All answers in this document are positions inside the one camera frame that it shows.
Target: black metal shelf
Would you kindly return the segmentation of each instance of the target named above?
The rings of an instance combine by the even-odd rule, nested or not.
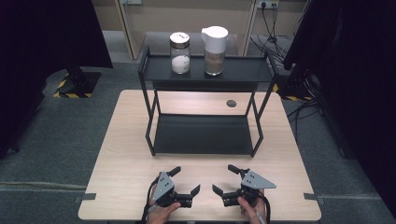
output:
[[[250,155],[245,116],[162,114],[154,141],[158,153]]]
[[[267,64],[267,58],[273,67],[273,73]],[[180,75],[172,72],[169,56],[151,55],[149,47],[145,46],[138,73],[149,114],[146,139],[153,156],[156,153],[188,153],[254,157],[263,139],[260,124],[262,111],[278,76],[270,54],[254,58],[226,57],[222,73],[214,77],[205,73],[203,56],[192,56],[189,73]],[[147,93],[147,81],[152,83],[154,89],[152,103]],[[254,95],[261,82],[270,82],[270,85],[258,109]],[[251,96],[245,114],[179,115],[161,111],[157,91],[251,92]],[[156,111],[159,116],[153,145],[149,136]],[[255,146],[252,145],[250,136],[249,113],[254,113],[259,134]]]

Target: gray floor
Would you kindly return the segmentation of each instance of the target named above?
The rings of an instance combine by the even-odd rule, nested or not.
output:
[[[0,160],[0,223],[87,222],[78,218],[78,198],[89,182],[115,104],[122,90],[140,88],[137,63],[128,59],[122,33],[105,32],[105,37],[114,69],[83,68],[102,73],[93,96],[54,98],[65,71],[50,76],[46,97],[20,139],[21,151]],[[287,50],[291,39],[280,41]],[[155,51],[168,50],[160,38],[151,36],[147,42]],[[250,46],[249,55],[260,54]],[[301,104],[282,103],[287,114]],[[316,113],[299,119],[297,128],[298,146],[318,196],[320,223],[396,223],[358,162],[340,156],[317,111],[303,110],[301,117]],[[290,126],[295,132],[294,122]]]

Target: wooden table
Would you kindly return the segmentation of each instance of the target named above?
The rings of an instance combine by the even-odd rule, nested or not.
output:
[[[249,93],[161,92],[162,110],[172,113],[242,113]],[[259,102],[264,92],[256,93]],[[235,100],[236,107],[226,102]],[[139,220],[150,183],[160,171],[181,166],[172,177],[178,193],[190,193],[201,184],[192,208],[179,208],[171,220],[242,221],[239,206],[224,207],[212,184],[224,192],[240,188],[239,175],[227,165],[247,169],[276,184],[265,195],[271,203],[272,220],[316,221],[321,213],[312,194],[300,152],[296,146],[279,96],[272,94],[262,115],[264,139],[254,158],[249,155],[157,154],[152,157],[145,139],[149,116],[142,91],[123,91],[114,110],[105,140],[86,193],[94,200],[83,201],[78,215],[84,220]],[[252,141],[257,137],[252,123]],[[155,137],[155,123],[151,131]]]

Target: black curtain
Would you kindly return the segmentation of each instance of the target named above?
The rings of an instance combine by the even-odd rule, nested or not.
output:
[[[396,217],[396,8],[344,1],[336,51],[317,73],[353,154]]]
[[[0,1],[0,158],[47,77],[76,66],[112,68],[91,0]]]

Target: wall socket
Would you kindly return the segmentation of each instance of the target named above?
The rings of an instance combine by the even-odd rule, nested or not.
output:
[[[265,2],[265,9],[274,9],[279,7],[279,0],[260,0],[257,8],[262,8],[262,2]]]
[[[123,0],[124,5],[134,5],[134,6],[141,6],[142,0]]]

